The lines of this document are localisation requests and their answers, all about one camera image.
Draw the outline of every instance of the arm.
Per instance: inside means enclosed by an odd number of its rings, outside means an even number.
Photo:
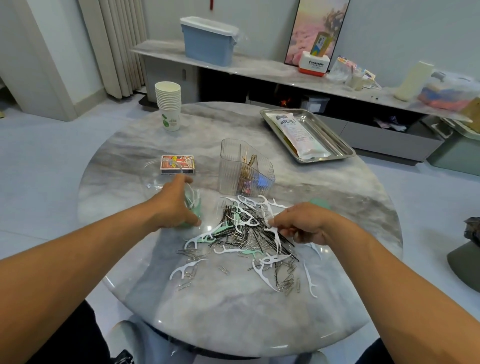
[[[0,261],[0,358],[24,363],[146,235],[201,221],[184,203],[184,175],[147,202]]]
[[[270,222],[297,241],[330,246],[395,363],[478,361],[480,323],[358,225],[309,203]]]

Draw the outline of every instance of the forearm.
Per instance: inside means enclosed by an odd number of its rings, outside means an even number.
[[[23,363],[152,231],[143,205],[0,261],[0,359]]]
[[[480,324],[356,224],[333,219],[330,247],[395,363],[473,363]]]

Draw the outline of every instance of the wall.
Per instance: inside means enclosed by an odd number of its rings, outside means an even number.
[[[233,24],[248,40],[238,49],[283,61],[298,0],[143,0],[150,39],[182,39],[179,19],[196,15]],[[409,67],[427,61],[480,78],[480,1],[350,0],[333,59],[345,56],[400,85]]]
[[[417,61],[480,79],[480,1],[351,0],[335,48],[398,86]]]
[[[24,112],[70,120],[73,108],[66,110],[53,89],[14,1],[0,1],[0,77]]]
[[[242,53],[283,62],[299,0],[143,0],[149,39],[183,39],[180,18],[200,16],[237,26],[247,39]]]
[[[77,104],[103,88],[77,0],[27,0],[62,81]]]

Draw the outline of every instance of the blue storage bin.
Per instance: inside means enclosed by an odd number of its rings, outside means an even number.
[[[196,16],[181,18],[180,24],[187,57],[217,66],[231,65],[238,28]]]

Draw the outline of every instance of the marble tabletop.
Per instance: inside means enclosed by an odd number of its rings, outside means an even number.
[[[195,156],[193,186],[202,196],[202,226],[165,229],[148,235],[107,274],[104,282],[130,310],[158,330],[188,344],[230,355],[265,357],[311,352],[351,335],[369,322],[355,288],[335,255],[321,256],[297,245],[294,271],[300,292],[274,292],[237,253],[208,254],[198,263],[192,285],[171,272],[185,264],[176,254],[185,240],[216,226],[220,143],[247,141],[273,164],[277,201],[295,204],[313,197],[357,222],[389,251],[402,257],[403,244],[395,208],[384,188],[357,156],[309,165],[297,164],[259,114],[262,108],[209,102],[182,106],[181,128],[164,130],[154,112],[110,137],[88,164],[79,187],[78,217],[86,225],[145,200],[139,173],[162,155]],[[207,244],[199,244],[208,253]],[[306,263],[313,288],[308,289]],[[230,271],[227,276],[218,266]]]
[[[404,102],[396,99],[394,87],[384,87],[382,90],[362,89],[354,91],[346,85],[330,82],[326,77],[316,77],[298,72],[296,66],[290,66],[277,61],[263,60],[254,57],[235,54],[232,65],[229,67],[197,61],[185,56],[183,41],[146,40],[132,48],[132,52],[164,60],[190,64],[193,66],[210,68],[230,74],[238,74],[259,80],[275,82],[282,85],[295,86],[306,90],[323,92],[336,96],[343,96],[355,100],[371,102],[392,108],[436,115],[458,121],[471,122],[470,118],[454,111],[432,108],[416,99]]]

